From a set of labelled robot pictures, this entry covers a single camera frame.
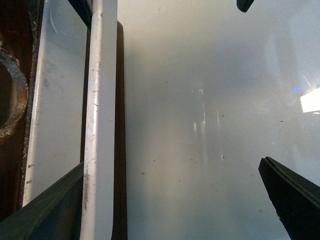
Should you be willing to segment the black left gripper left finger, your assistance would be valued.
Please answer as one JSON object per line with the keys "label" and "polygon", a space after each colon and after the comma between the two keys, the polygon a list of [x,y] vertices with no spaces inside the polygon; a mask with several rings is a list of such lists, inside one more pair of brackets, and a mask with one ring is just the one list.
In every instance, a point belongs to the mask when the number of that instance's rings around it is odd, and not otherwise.
{"label": "black left gripper left finger", "polygon": [[80,163],[0,223],[2,240],[78,240],[84,164]]}

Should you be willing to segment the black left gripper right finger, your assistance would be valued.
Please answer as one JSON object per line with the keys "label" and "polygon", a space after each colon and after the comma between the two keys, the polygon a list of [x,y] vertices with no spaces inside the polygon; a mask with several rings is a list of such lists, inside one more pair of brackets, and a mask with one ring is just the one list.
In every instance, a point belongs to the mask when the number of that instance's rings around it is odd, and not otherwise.
{"label": "black left gripper right finger", "polygon": [[275,211],[292,240],[320,238],[320,187],[271,157],[259,174]]}

